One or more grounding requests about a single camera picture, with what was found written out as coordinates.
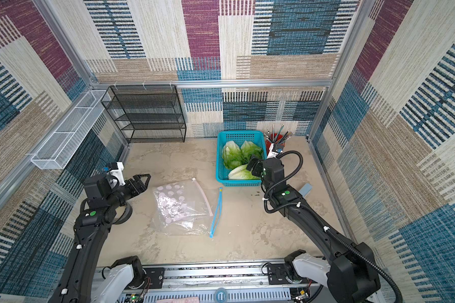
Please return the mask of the chinese cabbage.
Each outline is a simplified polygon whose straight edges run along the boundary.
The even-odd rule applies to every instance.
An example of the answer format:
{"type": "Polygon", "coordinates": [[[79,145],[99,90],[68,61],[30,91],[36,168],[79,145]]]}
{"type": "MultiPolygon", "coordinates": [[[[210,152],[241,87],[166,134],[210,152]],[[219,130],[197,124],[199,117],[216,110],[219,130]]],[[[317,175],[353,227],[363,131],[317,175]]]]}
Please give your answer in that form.
{"type": "Polygon", "coordinates": [[[233,170],[245,164],[241,148],[234,141],[225,144],[221,156],[226,169],[233,170]]]}
{"type": "Polygon", "coordinates": [[[240,150],[244,164],[248,164],[252,157],[260,160],[264,158],[263,149],[260,146],[254,144],[252,141],[244,141],[240,150]]]}

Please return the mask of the blue-zip clear bag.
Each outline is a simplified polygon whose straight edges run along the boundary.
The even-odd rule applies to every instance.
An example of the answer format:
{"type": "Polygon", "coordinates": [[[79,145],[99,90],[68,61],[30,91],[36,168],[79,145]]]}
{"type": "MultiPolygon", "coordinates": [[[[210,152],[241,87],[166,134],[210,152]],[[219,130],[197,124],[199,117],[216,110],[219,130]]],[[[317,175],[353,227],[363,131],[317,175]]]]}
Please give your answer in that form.
{"type": "Polygon", "coordinates": [[[167,236],[207,236],[213,238],[222,215],[223,188],[217,190],[215,207],[201,193],[194,201],[156,192],[157,210],[152,227],[167,236]]]}

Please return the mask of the pink-zip dotted bag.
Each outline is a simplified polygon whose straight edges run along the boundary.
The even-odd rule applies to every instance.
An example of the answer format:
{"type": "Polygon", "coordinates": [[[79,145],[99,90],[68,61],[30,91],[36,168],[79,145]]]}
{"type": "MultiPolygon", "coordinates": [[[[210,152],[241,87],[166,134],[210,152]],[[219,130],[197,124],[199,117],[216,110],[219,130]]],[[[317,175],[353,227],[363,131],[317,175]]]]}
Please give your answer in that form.
{"type": "Polygon", "coordinates": [[[205,235],[213,211],[196,178],[159,186],[151,227],[168,236],[205,235]]]}

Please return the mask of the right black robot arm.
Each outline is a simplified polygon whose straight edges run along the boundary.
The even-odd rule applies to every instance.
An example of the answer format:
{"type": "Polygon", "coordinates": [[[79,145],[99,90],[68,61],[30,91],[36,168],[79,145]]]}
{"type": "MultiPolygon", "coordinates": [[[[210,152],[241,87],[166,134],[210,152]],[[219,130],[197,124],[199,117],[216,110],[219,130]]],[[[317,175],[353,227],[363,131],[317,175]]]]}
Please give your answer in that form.
{"type": "Polygon", "coordinates": [[[323,258],[307,252],[295,256],[291,266],[301,278],[327,288],[336,302],[366,302],[385,280],[402,302],[403,295],[395,281],[375,262],[374,252],[365,243],[356,244],[324,220],[299,191],[287,182],[302,168],[303,156],[286,151],[260,160],[252,157],[247,169],[261,180],[266,213],[279,212],[299,227],[319,248],[323,258]]]}

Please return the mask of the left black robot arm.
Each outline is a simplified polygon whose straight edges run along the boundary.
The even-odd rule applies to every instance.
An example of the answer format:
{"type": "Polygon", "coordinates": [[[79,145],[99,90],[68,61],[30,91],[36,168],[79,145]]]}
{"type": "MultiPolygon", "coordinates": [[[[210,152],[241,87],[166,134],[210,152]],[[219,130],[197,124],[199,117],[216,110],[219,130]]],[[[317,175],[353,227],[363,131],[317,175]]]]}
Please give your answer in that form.
{"type": "Polygon", "coordinates": [[[73,247],[49,302],[91,301],[92,283],[104,242],[114,224],[126,222],[125,218],[115,220],[116,209],[145,192],[151,175],[137,174],[124,185],[112,187],[109,182],[113,179],[115,176],[102,173],[85,180],[87,198],[81,203],[73,227],[73,247]]]}

